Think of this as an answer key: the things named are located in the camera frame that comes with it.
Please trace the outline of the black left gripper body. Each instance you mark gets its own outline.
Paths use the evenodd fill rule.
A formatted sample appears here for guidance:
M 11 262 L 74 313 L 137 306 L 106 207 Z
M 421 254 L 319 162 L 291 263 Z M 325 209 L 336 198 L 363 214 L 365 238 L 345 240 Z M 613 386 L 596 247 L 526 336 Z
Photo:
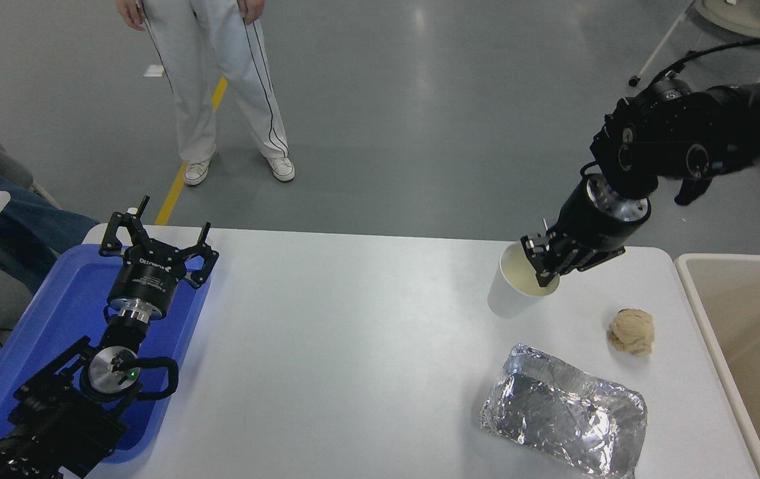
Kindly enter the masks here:
M 134 302 L 149 304 L 158 313 L 168 313 L 185 266 L 175 247 L 128 247 L 108 295 L 108 305 L 118 311 Z

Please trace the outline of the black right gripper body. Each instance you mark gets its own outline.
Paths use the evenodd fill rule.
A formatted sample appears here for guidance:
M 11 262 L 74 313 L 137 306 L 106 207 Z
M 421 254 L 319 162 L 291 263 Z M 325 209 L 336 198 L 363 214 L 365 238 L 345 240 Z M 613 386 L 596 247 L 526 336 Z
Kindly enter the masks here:
M 554 224 L 554 254 L 568 257 L 621 255 L 626 242 L 647 221 L 647 199 L 629 199 L 606 180 L 582 180 Z

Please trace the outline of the person's right hand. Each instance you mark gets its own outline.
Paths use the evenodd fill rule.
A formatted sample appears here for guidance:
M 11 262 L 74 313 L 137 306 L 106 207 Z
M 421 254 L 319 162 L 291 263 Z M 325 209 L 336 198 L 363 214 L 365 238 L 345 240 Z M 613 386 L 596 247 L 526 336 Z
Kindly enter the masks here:
M 146 30 L 146 13 L 142 3 L 134 0 L 116 0 L 116 12 L 122 21 L 135 31 Z

